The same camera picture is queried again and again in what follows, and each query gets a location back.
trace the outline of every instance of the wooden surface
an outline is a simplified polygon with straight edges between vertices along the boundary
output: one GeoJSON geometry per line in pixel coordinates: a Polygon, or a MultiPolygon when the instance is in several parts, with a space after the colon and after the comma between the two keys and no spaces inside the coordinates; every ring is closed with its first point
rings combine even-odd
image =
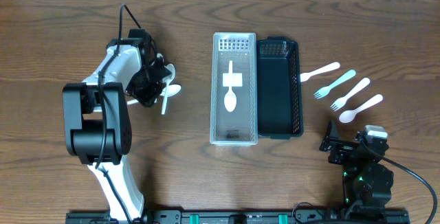
{"type": "MultiPolygon", "coordinates": [[[[300,201],[342,201],[342,167],[318,151],[332,102],[363,77],[371,85],[348,102],[376,93],[384,101],[350,124],[389,132],[387,156],[413,169],[440,193],[440,0],[0,0],[0,223],[63,223],[70,210],[105,210],[96,178],[66,151],[61,91],[86,78],[117,37],[119,5],[176,65],[182,91],[151,109],[129,108],[129,154],[148,206],[292,209],[300,201]],[[305,133],[290,141],[260,139],[250,148],[209,143],[212,35],[255,32],[299,42],[301,71],[339,61],[340,70],[302,84],[305,133]],[[356,80],[315,100],[313,93],[348,69],[356,80]]],[[[124,35],[134,24],[124,19],[124,35]]],[[[388,207],[428,217],[432,198],[396,167],[388,207]]]]}

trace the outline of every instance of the perforated bin edge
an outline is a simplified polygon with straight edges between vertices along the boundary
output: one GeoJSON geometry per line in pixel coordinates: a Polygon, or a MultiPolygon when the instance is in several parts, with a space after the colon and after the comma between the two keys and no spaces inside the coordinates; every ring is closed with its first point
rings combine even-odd
{"type": "Polygon", "coordinates": [[[258,135],[261,137],[268,137],[270,139],[290,139],[291,137],[300,137],[304,133],[304,117],[303,117],[303,96],[301,91],[301,82],[299,80],[300,77],[300,58],[299,58],[299,46],[296,41],[291,41],[287,39],[284,36],[277,36],[277,37],[267,37],[265,40],[258,40],[256,42],[256,49],[257,49],[257,55],[256,55],[256,61],[258,63],[259,61],[259,45],[260,42],[267,41],[267,40],[273,40],[273,41],[287,41],[288,43],[291,43],[294,46],[295,49],[295,64],[296,67],[296,75],[297,75],[297,87],[298,87],[298,106],[299,106],[299,117],[300,117],[300,132],[297,134],[274,134],[274,133],[260,133],[258,131],[258,135]]]}

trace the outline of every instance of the green strip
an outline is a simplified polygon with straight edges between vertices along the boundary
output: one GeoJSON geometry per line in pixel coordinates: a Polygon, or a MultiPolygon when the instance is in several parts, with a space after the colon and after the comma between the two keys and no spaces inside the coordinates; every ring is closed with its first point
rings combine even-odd
{"type": "Polygon", "coordinates": [[[190,215],[190,224],[199,224],[199,215],[191,214],[190,215]]]}
{"type": "Polygon", "coordinates": [[[280,224],[288,224],[289,223],[289,218],[287,217],[286,214],[280,214],[278,216],[278,220],[279,220],[280,224]]]}

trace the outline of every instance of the wooden table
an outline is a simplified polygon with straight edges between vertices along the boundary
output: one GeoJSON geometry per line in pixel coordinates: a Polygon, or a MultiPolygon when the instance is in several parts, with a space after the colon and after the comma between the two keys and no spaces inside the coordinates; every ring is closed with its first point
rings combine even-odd
{"type": "MultiPolygon", "coordinates": [[[[0,0],[0,223],[63,223],[70,210],[105,210],[96,178],[66,151],[61,91],[86,78],[117,37],[122,2],[177,67],[182,92],[151,109],[129,108],[130,161],[147,205],[204,209],[292,209],[300,201],[342,201],[342,167],[318,150],[332,102],[358,80],[371,85],[346,109],[376,93],[384,101],[350,124],[389,133],[387,156],[413,169],[440,193],[440,0],[0,0]],[[212,35],[255,32],[299,42],[301,71],[339,61],[341,69],[302,85],[305,133],[260,139],[250,148],[209,143],[212,35]],[[313,93],[348,69],[356,80],[329,96],[313,93]]],[[[124,35],[135,27],[128,15],[124,35]]],[[[388,207],[423,223],[429,191],[395,173],[388,207]]]]}

